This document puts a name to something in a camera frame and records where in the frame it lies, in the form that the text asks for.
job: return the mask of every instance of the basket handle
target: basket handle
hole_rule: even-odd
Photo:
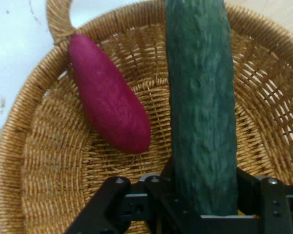
[[[72,0],[47,0],[48,26],[55,45],[74,34],[76,30],[69,17],[71,3]]]

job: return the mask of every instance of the cucumber skin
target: cucumber skin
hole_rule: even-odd
[[[203,215],[237,214],[230,25],[223,0],[166,0],[176,188]]]

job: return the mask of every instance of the purple sweet potato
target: purple sweet potato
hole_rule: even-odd
[[[147,113],[112,60],[85,35],[73,36],[69,54],[94,129],[125,153],[147,151],[151,138]]]

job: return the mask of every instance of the basket weave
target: basket weave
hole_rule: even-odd
[[[148,1],[107,13],[75,30],[70,0],[48,0],[55,48],[21,89],[0,145],[0,230],[62,233],[109,176],[137,180],[170,156],[165,4]],[[235,66],[239,166],[293,184],[293,36],[252,11],[227,5]],[[150,150],[126,155],[88,124],[69,66],[77,31],[112,58],[144,105]],[[128,233],[147,233],[134,223]]]

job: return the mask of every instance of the screw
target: screw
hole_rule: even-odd
[[[278,202],[277,200],[272,201],[273,205],[275,206],[280,206],[280,202]]]
[[[124,182],[124,180],[120,177],[118,177],[115,181],[117,184],[122,184]]]
[[[278,181],[277,181],[276,179],[270,178],[270,179],[268,180],[268,183],[270,183],[270,184],[277,184]]]
[[[275,217],[280,217],[280,216],[281,216],[281,214],[280,214],[278,211],[274,211],[274,212],[273,212],[273,215],[274,215]]]
[[[153,177],[152,180],[151,180],[152,183],[158,183],[160,182],[160,180],[156,177]]]

